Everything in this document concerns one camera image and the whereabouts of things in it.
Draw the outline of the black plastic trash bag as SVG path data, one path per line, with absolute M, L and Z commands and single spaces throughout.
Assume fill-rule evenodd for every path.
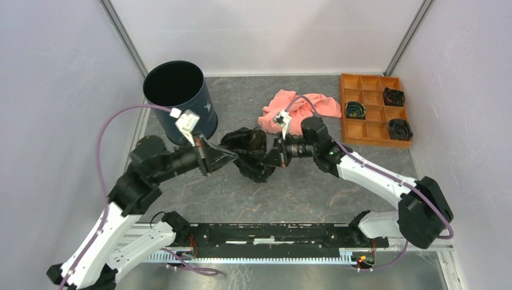
M 234 164 L 244 177 L 263 183 L 273 174 L 275 168 L 264 160 L 267 136 L 263 130 L 242 127 L 224 135 L 220 144 L 238 155 Z

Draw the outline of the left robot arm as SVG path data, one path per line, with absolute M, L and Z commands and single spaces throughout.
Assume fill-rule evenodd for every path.
M 156 136 L 144 137 L 130 154 L 131 163 L 107 196 L 95 228 L 65 262 L 52 265 L 48 278 L 60 289 L 115 289 L 141 262 L 163 247 L 185 245 L 190 223 L 176 211 L 121 249 L 119 240 L 161 196 L 160 183 L 199 169 L 204 175 L 236 160 L 237 154 L 196 136 L 194 146 L 167 150 Z

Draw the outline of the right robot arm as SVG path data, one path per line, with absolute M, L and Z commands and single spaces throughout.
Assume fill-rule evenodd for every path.
M 320 117 L 301 123 L 302 137 L 289 134 L 292 119 L 281 111 L 271 119 L 280 129 L 266 161 L 285 168 L 292 158 L 312 158 L 325 173 L 354 182 L 394 207 L 393 211 L 364 211 L 354 218 L 349 240 L 363 247 L 373 238 L 402 237 L 417 248 L 427 249 L 437 239 L 451 239 L 453 213 L 436 180 L 400 175 L 368 161 L 357 152 L 335 141 Z

